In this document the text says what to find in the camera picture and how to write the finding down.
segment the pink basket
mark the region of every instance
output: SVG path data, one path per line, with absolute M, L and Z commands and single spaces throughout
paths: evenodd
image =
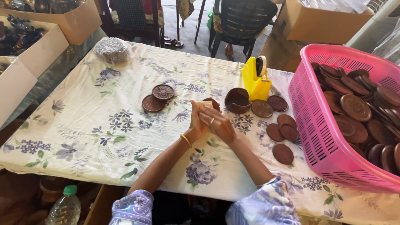
M 300 55 L 302 61 L 289 84 L 289 96 L 310 168 L 321 177 L 345 187 L 375 193 L 399 193 L 400 177 L 374 166 L 345 141 L 311 62 L 334 68 L 341 66 L 346 73 L 367 70 L 372 81 L 397 93 L 400 93 L 400 68 L 385 59 L 339 45 L 310 44 L 300 51 Z

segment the yellow tape dispenser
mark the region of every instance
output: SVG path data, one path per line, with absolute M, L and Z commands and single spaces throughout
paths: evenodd
M 266 58 L 250 57 L 242 68 L 242 74 L 244 88 L 249 92 L 249 100 L 266 101 L 272 84 L 272 81 L 267 79 Z

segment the green bottle cap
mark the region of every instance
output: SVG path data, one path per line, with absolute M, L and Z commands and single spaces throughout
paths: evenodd
M 77 190 L 78 190 L 78 187 L 76 185 L 69 185 L 64 188 L 63 194 L 64 195 L 74 195 L 74 194 L 76 194 Z

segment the water bottle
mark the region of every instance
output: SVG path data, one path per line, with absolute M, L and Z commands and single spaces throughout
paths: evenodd
M 80 201 L 75 195 L 76 185 L 66 186 L 62 196 L 51 208 L 46 225 L 76 225 L 80 215 Z

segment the concrete floor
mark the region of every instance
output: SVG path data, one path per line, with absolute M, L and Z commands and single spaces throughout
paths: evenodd
M 200 25 L 199 35 L 197 37 L 197 43 L 194 44 L 194 38 L 196 36 L 196 24 L 197 24 L 197 19 L 199 17 L 202 1 L 206 1 L 206 3 Z M 172 39 L 176 39 L 177 38 L 176 0 L 162 0 L 161 3 L 164 10 L 165 34 L 171 37 Z M 206 23 L 208 21 L 208 13 L 214 7 L 214 0 L 196 0 L 193 4 L 194 4 L 194 12 L 185 20 L 184 27 L 180 28 L 180 41 L 184 43 L 184 46 L 181 48 L 176 48 L 176 47 L 168 47 L 168 48 L 174 49 L 176 51 L 210 57 L 211 50 L 208 49 L 210 30 L 208 29 Z M 257 38 L 251 56 L 258 57 L 268 35 L 271 33 L 271 29 L 272 26 L 268 25 L 264 33 Z M 144 40 L 143 38 L 135 38 L 134 42 L 154 45 L 154 41 Z M 246 61 L 246 55 L 243 54 L 243 46 L 234 45 L 233 56 L 225 55 L 225 46 L 226 43 L 221 41 L 216 58 L 234 62 L 243 62 L 243 63 Z

